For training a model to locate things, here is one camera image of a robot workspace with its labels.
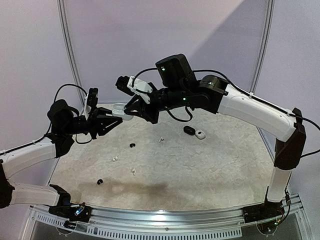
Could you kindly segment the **white oval charging case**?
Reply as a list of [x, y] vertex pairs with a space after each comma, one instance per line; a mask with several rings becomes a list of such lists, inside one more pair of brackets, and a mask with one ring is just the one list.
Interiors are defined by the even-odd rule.
[[112, 106], [112, 116], [122, 118], [123, 121], [130, 121], [134, 118], [133, 115], [128, 115], [125, 113], [126, 104], [115, 103]]

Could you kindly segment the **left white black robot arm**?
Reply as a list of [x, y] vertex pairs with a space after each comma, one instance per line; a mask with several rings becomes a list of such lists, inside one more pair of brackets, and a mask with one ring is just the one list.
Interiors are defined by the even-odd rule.
[[93, 140], [106, 135], [123, 122], [125, 106], [116, 103], [112, 109], [85, 106], [84, 113], [69, 106], [64, 99], [55, 101], [47, 116], [51, 122], [51, 132], [42, 140], [27, 146], [19, 146], [13, 151], [1, 152], [0, 156], [0, 207], [16, 204], [40, 204], [53, 206], [63, 216], [74, 213], [74, 205], [69, 202], [70, 194], [56, 185], [32, 185], [14, 183], [11, 177], [38, 163], [58, 159], [66, 155], [73, 143], [74, 135], [89, 134]]

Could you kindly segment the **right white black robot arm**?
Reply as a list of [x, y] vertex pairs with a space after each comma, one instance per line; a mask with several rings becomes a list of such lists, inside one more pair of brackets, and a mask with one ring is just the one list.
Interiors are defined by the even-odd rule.
[[132, 96], [125, 113], [156, 124], [159, 113], [185, 107], [187, 112], [202, 109], [242, 120], [272, 134], [276, 139], [275, 159], [265, 202], [259, 206], [262, 218], [278, 210], [292, 171], [302, 157], [306, 131], [301, 111], [287, 110], [244, 91], [216, 70], [206, 70], [206, 76], [196, 78], [184, 54], [159, 60], [154, 67], [162, 80], [157, 89], [133, 75], [117, 86]]

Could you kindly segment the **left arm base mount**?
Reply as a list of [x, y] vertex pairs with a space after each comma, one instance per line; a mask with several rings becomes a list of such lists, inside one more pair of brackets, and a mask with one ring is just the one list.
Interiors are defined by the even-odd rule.
[[50, 206], [48, 212], [52, 215], [68, 219], [70, 222], [88, 223], [91, 218], [92, 210], [92, 207], [83, 202], [81, 204]]

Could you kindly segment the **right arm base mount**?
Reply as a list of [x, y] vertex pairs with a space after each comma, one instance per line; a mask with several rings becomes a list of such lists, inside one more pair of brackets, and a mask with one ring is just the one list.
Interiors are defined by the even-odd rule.
[[263, 203], [245, 206], [241, 210], [245, 223], [275, 219], [276, 217], [280, 217], [279, 221], [283, 221], [288, 215], [285, 213], [282, 201], [270, 202], [265, 200]]

